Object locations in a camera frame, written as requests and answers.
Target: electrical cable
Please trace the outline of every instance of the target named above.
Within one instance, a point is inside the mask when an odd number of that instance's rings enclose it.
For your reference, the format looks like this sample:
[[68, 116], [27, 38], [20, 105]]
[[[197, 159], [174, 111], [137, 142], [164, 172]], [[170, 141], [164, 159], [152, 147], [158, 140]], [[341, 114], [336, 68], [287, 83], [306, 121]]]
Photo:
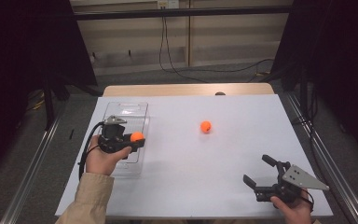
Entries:
[[304, 189], [301, 189], [302, 191], [306, 192], [310, 198], [312, 199], [312, 201], [302, 197], [302, 196], [299, 196], [298, 198], [301, 199], [302, 201], [306, 202], [306, 203], [309, 203], [310, 204], [310, 211], [313, 212], [313, 205], [315, 204], [315, 200], [313, 200], [313, 197], [312, 195], [307, 191], [307, 190], [304, 190]]
[[[165, 40], [166, 40], [166, 45], [167, 45], [168, 56], [169, 56], [171, 68], [172, 68], [173, 71], [170, 71], [170, 70], [165, 69], [165, 68], [162, 66], [162, 63], [161, 63], [161, 52], [162, 52], [162, 47], [163, 47], [163, 42], [164, 42], [164, 34], [165, 34]], [[261, 60], [261, 61], [259, 61], [259, 62], [257, 62], [257, 63], [251, 64], [251, 65], [249, 65], [249, 66], [247, 66], [247, 67], [240, 68], [240, 69], [235, 69], [235, 70], [213, 70], [213, 69], [196, 69], [196, 68], [191, 68], [191, 69], [175, 69], [175, 68], [173, 67], [173, 64], [172, 64], [171, 53], [170, 53], [170, 45], [169, 45], [169, 41], [168, 41], [168, 26], [167, 26], [167, 20], [166, 20], [165, 17], [163, 17], [163, 18], [162, 18], [161, 44], [160, 44], [160, 48], [159, 48], [158, 61], [159, 61], [159, 66], [160, 66], [161, 69], [162, 69], [163, 71], [165, 71], [165, 72], [175, 73], [175, 74], [179, 75], [180, 77], [189, 78], [189, 79], [197, 80], [197, 81], [200, 81], [200, 82], [208, 83], [207, 81], [201, 80], [201, 79], [198, 79], [198, 78], [183, 76], [183, 75], [179, 74], [179, 72], [235, 73], [235, 72], [241, 72], [241, 71], [245, 71], [245, 70], [248, 70], [248, 69], [250, 69], [250, 68], [256, 67], [255, 76], [252, 77], [251, 79], [249, 79], [248, 81], [246, 81], [246, 82], [251, 82], [252, 80], [254, 80], [254, 79], [256, 78], [256, 76], [257, 76], [257, 74], [258, 74], [258, 65], [260, 65], [260, 64], [263, 63], [263, 62], [273, 62], [274, 60], [273, 60], [273, 59], [264, 59], [264, 60]]]
[[[170, 59], [170, 64], [171, 64], [171, 68], [172, 68], [173, 72], [164, 69], [164, 67], [163, 67], [162, 64], [161, 64], [161, 51], [162, 51], [162, 45], [163, 45], [163, 42], [164, 42], [164, 32], [165, 32], [165, 39], [166, 39], [166, 43], [167, 43], [168, 56], [169, 56], [169, 59]], [[162, 69], [163, 71], [169, 72], [169, 73], [175, 73], [175, 74], [178, 75], [179, 77], [184, 77], [184, 78], [196, 80], [196, 81], [203, 82], [203, 83], [208, 83], [207, 81], [201, 80], [201, 79], [198, 79], [198, 78], [183, 76], [182, 74], [180, 74], [180, 73], [173, 67], [172, 59], [171, 59], [171, 53], [170, 53], [170, 45], [169, 45], [169, 43], [168, 43], [167, 20], [165, 19], [165, 17], [162, 18], [162, 37], [161, 37], [161, 46], [160, 46], [160, 48], [159, 48], [159, 66], [161, 67], [161, 69]]]
[[293, 69], [296, 66], [296, 63], [292, 62], [291, 58], [293, 58], [293, 56], [289, 57], [289, 62], [285, 66], [283, 66], [277, 71], [271, 72], [269, 76], [264, 77], [258, 82], [270, 82], [274, 79], [282, 77], [284, 74], [287, 74], [291, 69]]
[[40, 100], [39, 102], [37, 102], [36, 104], [30, 106], [29, 108], [26, 108], [25, 111], [29, 111], [29, 110], [36, 110], [38, 108], [40, 108], [40, 106], [42, 106], [43, 103], [45, 103], [45, 97], [44, 94], [42, 93], [42, 95], [40, 96]]
[[35, 95], [28, 97], [28, 100], [30, 101], [30, 100], [34, 99], [37, 95], [39, 95], [39, 94], [42, 93], [42, 92], [43, 92], [43, 91], [38, 91]]
[[[293, 123], [293, 121], [292, 121], [292, 124], [304, 124], [304, 123], [309, 124], [309, 126], [310, 126], [310, 152], [311, 152], [313, 160], [316, 163], [316, 167], [318, 169], [318, 172], [321, 175], [321, 177], [318, 176], [318, 178], [322, 179], [322, 181], [327, 186], [330, 186], [330, 184], [327, 181], [327, 178], [325, 177], [324, 173], [322, 172], [321, 165], [320, 165], [319, 161], [317, 160], [315, 149], [313, 147], [313, 135], [314, 135], [314, 132], [315, 132], [315, 126], [314, 126], [313, 123], [314, 123], [314, 119], [315, 119], [315, 117], [317, 115], [317, 112], [318, 112], [318, 97], [317, 96], [318, 96], [318, 94], [317, 94], [316, 88], [315, 88], [315, 86], [313, 86], [312, 87], [311, 98], [310, 98], [310, 108], [309, 108], [310, 118], [305, 119], [304, 117], [297, 117], [295, 119], [299, 119], [301, 121], [298, 122], [298, 123]], [[333, 198], [336, 200], [339, 209], [341, 210], [341, 212], [344, 215], [344, 217], [347, 219], [348, 223], [351, 223], [351, 220], [349, 219], [348, 215], [345, 213], [344, 208], [339, 203], [336, 193], [333, 191], [332, 188], [330, 188], [329, 191], [331, 192], [331, 195], [333, 196]]]
[[89, 155], [89, 153], [96, 147], [93, 147], [92, 149], [90, 149], [89, 151], [87, 151], [87, 149], [89, 148], [89, 144], [90, 144], [90, 141], [91, 141], [91, 137], [92, 135], [94, 134], [95, 130], [97, 130], [98, 127], [100, 126], [104, 126], [103, 124], [103, 121], [97, 123], [91, 130], [91, 132], [89, 133], [89, 137], [87, 139], [87, 142], [86, 142], [86, 145], [84, 146], [84, 149], [83, 149], [83, 153], [81, 155], [81, 159], [80, 159], [80, 162], [77, 163], [77, 165], [79, 165], [79, 180], [81, 178], [81, 176], [83, 175], [84, 173], [84, 167], [86, 165], [86, 158], [87, 156]]

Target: hand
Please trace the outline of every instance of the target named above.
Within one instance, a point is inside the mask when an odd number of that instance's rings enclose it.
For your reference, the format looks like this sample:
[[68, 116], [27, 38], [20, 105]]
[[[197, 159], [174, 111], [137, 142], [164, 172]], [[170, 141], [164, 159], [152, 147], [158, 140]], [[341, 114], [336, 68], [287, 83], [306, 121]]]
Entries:
[[89, 142], [89, 149], [93, 150], [89, 153], [86, 159], [86, 173], [93, 173], [97, 175], [111, 175], [115, 170], [118, 161], [128, 157], [131, 152], [131, 147], [124, 147], [115, 153], [106, 153], [98, 146], [99, 135], [91, 137]]
[[[307, 191], [301, 190], [301, 197], [308, 199]], [[271, 197], [271, 202], [279, 208], [287, 224], [310, 224], [310, 204], [301, 199], [297, 199], [293, 204], [286, 204], [276, 196]]]

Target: wire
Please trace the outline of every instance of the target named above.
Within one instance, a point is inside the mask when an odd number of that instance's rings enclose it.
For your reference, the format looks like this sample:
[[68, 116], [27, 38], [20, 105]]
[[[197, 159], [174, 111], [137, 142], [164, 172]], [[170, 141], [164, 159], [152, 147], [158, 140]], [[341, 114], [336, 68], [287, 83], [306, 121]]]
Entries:
[[299, 196], [298, 198], [301, 199], [302, 201], [306, 202], [306, 203], [309, 203], [310, 204], [310, 211], [313, 212], [313, 205], [315, 204], [315, 200], [313, 200], [313, 197], [312, 195], [307, 191], [307, 190], [304, 190], [304, 189], [301, 189], [302, 191], [306, 192], [310, 198], [312, 199], [312, 202], [302, 196]]
[[91, 137], [92, 135], [94, 134], [95, 130], [97, 130], [98, 127], [100, 126], [103, 126], [103, 121], [97, 123], [91, 130], [91, 132], [89, 133], [89, 137], [87, 139], [87, 142], [86, 142], [86, 145], [84, 146], [84, 149], [83, 149], [83, 153], [81, 155], [81, 158], [80, 158], [80, 162], [78, 162], [77, 164], [79, 165], [79, 180], [81, 178], [81, 176], [83, 175], [84, 173], [84, 166], [86, 164], [86, 158], [87, 156], [89, 155], [89, 153], [96, 147], [93, 147], [92, 149], [90, 149], [89, 151], [87, 151], [87, 148], [89, 148], [89, 144], [90, 144], [90, 141], [91, 141]]
[[[305, 119], [304, 117], [297, 117], [295, 119], [299, 119], [301, 120], [300, 122], [298, 123], [293, 123], [292, 121], [292, 124], [299, 124], [299, 123], [308, 123], [309, 126], [310, 126], [310, 152], [312, 154], [312, 158], [313, 160], [315, 161], [316, 163], [316, 166], [317, 166], [317, 169], [318, 169], [318, 172], [319, 174], [321, 175], [322, 178], [318, 177], [319, 179], [322, 179], [322, 181], [327, 185], [327, 186], [330, 186], [330, 184], [328, 183], [327, 181], [327, 178], [325, 177], [324, 173], [322, 172], [322, 168], [321, 168], [321, 165], [319, 163], [319, 161], [317, 160], [317, 157], [316, 157], [316, 153], [315, 153], [315, 149], [313, 147], [313, 140], [314, 140], [314, 133], [315, 133], [315, 126], [314, 126], [314, 119], [317, 115], [317, 112], [318, 112], [318, 94], [317, 94], [317, 91], [315, 89], [315, 86], [312, 87], [312, 93], [311, 93], [311, 99], [310, 99], [311, 103], [310, 103], [310, 108], [309, 108], [309, 111], [310, 111], [310, 118], [309, 119]], [[344, 208], [342, 207], [342, 205], [339, 203], [338, 201], [338, 198], [337, 198], [337, 195], [336, 193], [333, 191], [332, 188], [330, 188], [330, 192], [333, 196], [333, 198], [336, 200], [337, 202], [337, 205], [339, 207], [339, 209], [341, 210], [342, 214], [344, 215], [344, 217], [347, 219], [347, 221], [349, 223], [351, 223], [351, 220], [349, 219], [348, 215], [345, 213], [345, 210]]]
[[[162, 64], [161, 64], [161, 51], [162, 51], [162, 44], [163, 44], [163, 42], [164, 42], [164, 33], [165, 33], [165, 40], [166, 40], [166, 43], [167, 43], [168, 56], [169, 56], [169, 58], [170, 58], [170, 64], [171, 64], [171, 68], [172, 68], [173, 72], [164, 69], [164, 67], [163, 67]], [[159, 48], [159, 66], [161, 67], [161, 69], [162, 69], [163, 71], [169, 72], [169, 73], [175, 73], [175, 74], [177, 74], [179, 77], [184, 77], [184, 78], [196, 80], [196, 81], [203, 82], [203, 83], [208, 83], [207, 81], [201, 80], [201, 79], [198, 79], [198, 78], [183, 76], [182, 74], [179, 74], [179, 72], [173, 67], [172, 59], [171, 59], [171, 53], [170, 53], [170, 45], [169, 45], [169, 43], [168, 43], [167, 20], [165, 19], [165, 17], [162, 18], [162, 36], [161, 36], [161, 46], [160, 46], [160, 48]]]
[[42, 93], [42, 92], [43, 92], [43, 91], [38, 91], [35, 95], [28, 97], [28, 100], [34, 99], [37, 95], [39, 95], [39, 94]]
[[[166, 41], [166, 44], [167, 44], [168, 56], [169, 56], [171, 68], [172, 68], [173, 71], [170, 71], [170, 70], [165, 69], [165, 68], [162, 66], [162, 63], [161, 63], [161, 52], [162, 52], [162, 47], [163, 47], [163, 42], [164, 42], [164, 34], [165, 34], [165, 41]], [[170, 53], [170, 44], [169, 44], [169, 41], [168, 41], [168, 26], [167, 26], [167, 20], [166, 20], [165, 17], [163, 17], [163, 18], [162, 18], [161, 44], [160, 44], [160, 48], [159, 48], [158, 61], [159, 61], [159, 66], [160, 66], [161, 69], [162, 69], [163, 71], [165, 71], [165, 72], [175, 73], [175, 74], [177, 74], [177, 75], [180, 76], [180, 77], [185, 77], [185, 78], [197, 80], [197, 81], [200, 81], [200, 82], [208, 83], [207, 81], [201, 80], [201, 79], [198, 79], [198, 78], [183, 76], [183, 75], [179, 74], [179, 72], [235, 73], [235, 72], [241, 72], [241, 71], [245, 71], [245, 70], [248, 70], [248, 69], [250, 69], [250, 68], [255, 67], [255, 68], [256, 68], [255, 75], [254, 75], [253, 77], [251, 77], [248, 81], [246, 81], [246, 82], [251, 82], [252, 80], [254, 80], [254, 79], [257, 77], [257, 74], [258, 74], [258, 65], [260, 65], [260, 64], [263, 63], [263, 62], [273, 62], [274, 60], [273, 60], [273, 59], [264, 59], [264, 60], [261, 60], [261, 61], [259, 61], [259, 62], [257, 62], [257, 63], [251, 64], [251, 65], [249, 65], [249, 66], [247, 66], [247, 67], [240, 68], [240, 69], [235, 69], [235, 70], [214, 70], [214, 69], [196, 69], [196, 68], [191, 68], [191, 69], [175, 69], [175, 68], [173, 67], [173, 64], [172, 64], [172, 58], [171, 58], [171, 53]]]
[[36, 110], [38, 108], [40, 108], [40, 106], [42, 106], [43, 103], [45, 103], [45, 95], [44, 93], [42, 93], [42, 95], [40, 96], [40, 100], [39, 102], [37, 102], [36, 104], [34, 104], [33, 106], [29, 107], [29, 108], [26, 108], [25, 111], [29, 111], [29, 110]]

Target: wall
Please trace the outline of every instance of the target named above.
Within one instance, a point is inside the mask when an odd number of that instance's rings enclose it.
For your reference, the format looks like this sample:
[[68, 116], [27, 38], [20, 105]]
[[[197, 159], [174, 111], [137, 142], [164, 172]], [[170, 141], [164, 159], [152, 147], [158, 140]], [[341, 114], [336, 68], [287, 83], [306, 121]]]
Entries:
[[[156, 9], [157, 1], [72, 0], [75, 13]], [[291, 0], [180, 0], [180, 8], [288, 6]], [[175, 67], [252, 63], [274, 58], [287, 14], [167, 18]], [[160, 69], [170, 62], [166, 40], [160, 54], [163, 19], [79, 21], [96, 75]]]

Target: sleeve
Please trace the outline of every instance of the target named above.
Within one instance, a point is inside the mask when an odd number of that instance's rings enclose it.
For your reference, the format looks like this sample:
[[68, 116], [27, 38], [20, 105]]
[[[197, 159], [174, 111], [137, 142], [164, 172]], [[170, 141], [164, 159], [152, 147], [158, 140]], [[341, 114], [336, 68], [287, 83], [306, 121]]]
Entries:
[[75, 200], [69, 204], [56, 224], [105, 223], [106, 206], [114, 178], [85, 173], [77, 186]]

